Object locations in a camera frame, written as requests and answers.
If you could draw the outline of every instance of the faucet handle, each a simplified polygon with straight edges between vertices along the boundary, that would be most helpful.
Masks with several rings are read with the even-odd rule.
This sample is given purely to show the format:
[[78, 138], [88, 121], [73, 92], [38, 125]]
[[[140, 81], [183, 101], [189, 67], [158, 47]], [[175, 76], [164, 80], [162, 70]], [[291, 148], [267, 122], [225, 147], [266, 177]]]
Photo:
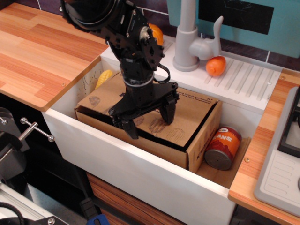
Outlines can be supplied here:
[[220, 30], [223, 19], [223, 16], [220, 16], [214, 24], [214, 39], [197, 38], [194, 40], [189, 48], [189, 52], [192, 55], [197, 56], [200, 60], [210, 60], [211, 58], [220, 55]]
[[220, 31], [224, 17], [220, 16], [214, 23], [214, 39], [206, 38], [205, 42], [208, 43], [212, 49], [213, 56], [216, 57], [221, 53]]

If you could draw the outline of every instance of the screw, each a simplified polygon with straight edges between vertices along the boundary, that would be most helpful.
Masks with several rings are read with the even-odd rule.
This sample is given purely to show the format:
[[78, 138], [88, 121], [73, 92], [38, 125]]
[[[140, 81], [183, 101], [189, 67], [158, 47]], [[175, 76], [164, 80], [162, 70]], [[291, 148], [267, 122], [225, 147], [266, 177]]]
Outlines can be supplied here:
[[27, 119], [26, 119], [25, 117], [22, 117], [22, 118], [20, 119], [20, 122], [21, 122], [22, 124], [25, 124], [25, 123], [27, 122]]
[[53, 225], [53, 224], [55, 224], [55, 219], [54, 218], [48, 219], [48, 225]]
[[114, 114], [115, 112], [116, 112], [115, 109], [110, 109], [108, 113], [109, 113], [110, 115], [112, 115], [112, 114]]
[[6, 124], [8, 123], [7, 120], [5, 120], [5, 119], [3, 119], [3, 118], [1, 118], [1, 117], [0, 117], [0, 120], [1, 120], [1, 123], [2, 123], [3, 125], [6, 125]]

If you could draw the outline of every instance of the can label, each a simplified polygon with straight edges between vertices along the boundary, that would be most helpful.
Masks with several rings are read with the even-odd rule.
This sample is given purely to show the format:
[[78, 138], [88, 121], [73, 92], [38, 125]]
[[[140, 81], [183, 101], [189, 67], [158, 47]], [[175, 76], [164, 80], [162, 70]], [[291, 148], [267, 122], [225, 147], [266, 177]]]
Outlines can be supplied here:
[[241, 135], [237, 130], [232, 127], [222, 127], [216, 132], [206, 150], [222, 151], [233, 161], [240, 142]]

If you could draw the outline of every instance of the can lid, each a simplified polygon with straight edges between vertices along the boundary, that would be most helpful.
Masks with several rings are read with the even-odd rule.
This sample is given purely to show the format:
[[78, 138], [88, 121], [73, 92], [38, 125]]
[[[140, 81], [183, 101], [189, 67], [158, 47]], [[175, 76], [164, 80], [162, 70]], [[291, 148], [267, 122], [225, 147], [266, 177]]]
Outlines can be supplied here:
[[228, 155], [217, 149], [205, 152], [204, 158], [208, 165], [218, 170], [228, 170], [232, 164]]

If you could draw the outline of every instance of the box flap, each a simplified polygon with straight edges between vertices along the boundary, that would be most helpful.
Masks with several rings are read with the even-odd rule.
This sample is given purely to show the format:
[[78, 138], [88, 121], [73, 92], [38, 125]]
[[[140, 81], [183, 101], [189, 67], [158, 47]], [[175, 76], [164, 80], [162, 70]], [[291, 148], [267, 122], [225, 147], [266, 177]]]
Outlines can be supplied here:
[[[119, 73], [80, 101], [79, 105], [109, 116], [109, 109], [122, 99], [125, 91], [125, 84]], [[218, 99], [182, 88], [178, 88], [177, 92], [180, 99], [171, 125], [164, 122], [159, 110], [140, 116], [134, 122], [137, 128], [184, 147]]]

